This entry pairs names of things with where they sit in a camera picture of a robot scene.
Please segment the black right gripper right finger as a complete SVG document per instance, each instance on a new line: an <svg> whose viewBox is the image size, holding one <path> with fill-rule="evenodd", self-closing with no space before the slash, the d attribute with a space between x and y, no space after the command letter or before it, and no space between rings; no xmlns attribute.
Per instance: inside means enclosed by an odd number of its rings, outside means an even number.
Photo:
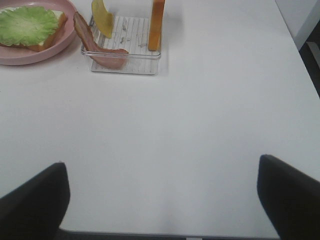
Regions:
<svg viewBox="0 0 320 240"><path fill-rule="evenodd" d="M320 238L319 181L264 154L259 159L257 194L280 239Z"/></svg>

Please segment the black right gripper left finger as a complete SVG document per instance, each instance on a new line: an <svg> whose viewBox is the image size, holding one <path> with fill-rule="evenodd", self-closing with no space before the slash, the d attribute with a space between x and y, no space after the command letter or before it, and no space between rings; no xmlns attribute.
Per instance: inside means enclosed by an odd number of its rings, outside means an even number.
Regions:
<svg viewBox="0 0 320 240"><path fill-rule="evenodd" d="M71 198L67 168L56 162L0 199L2 240L52 240Z"/></svg>

